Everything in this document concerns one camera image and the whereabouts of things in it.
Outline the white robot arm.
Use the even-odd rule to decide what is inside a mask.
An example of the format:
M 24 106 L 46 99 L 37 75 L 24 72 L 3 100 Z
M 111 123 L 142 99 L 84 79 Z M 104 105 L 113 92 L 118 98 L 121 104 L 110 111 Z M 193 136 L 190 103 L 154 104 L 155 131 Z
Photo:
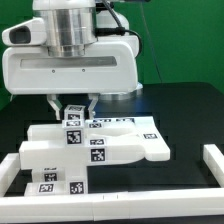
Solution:
M 141 39 L 109 1 L 33 0 L 34 17 L 2 33 L 6 89 L 44 94 L 56 112 L 60 94 L 87 94 L 91 107 L 139 94 Z

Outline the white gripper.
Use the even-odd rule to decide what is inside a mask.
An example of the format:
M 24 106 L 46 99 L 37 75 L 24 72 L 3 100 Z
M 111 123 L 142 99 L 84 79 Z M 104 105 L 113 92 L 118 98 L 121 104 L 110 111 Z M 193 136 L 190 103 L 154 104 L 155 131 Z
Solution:
M 89 93 L 89 118 L 95 116 L 100 93 L 129 92 L 138 85 L 138 38 L 106 36 L 66 52 L 54 53 L 47 44 L 44 20 L 34 18 L 2 32 L 7 46 L 2 56 L 6 89 L 15 95 L 46 94 L 61 119 L 57 94 Z

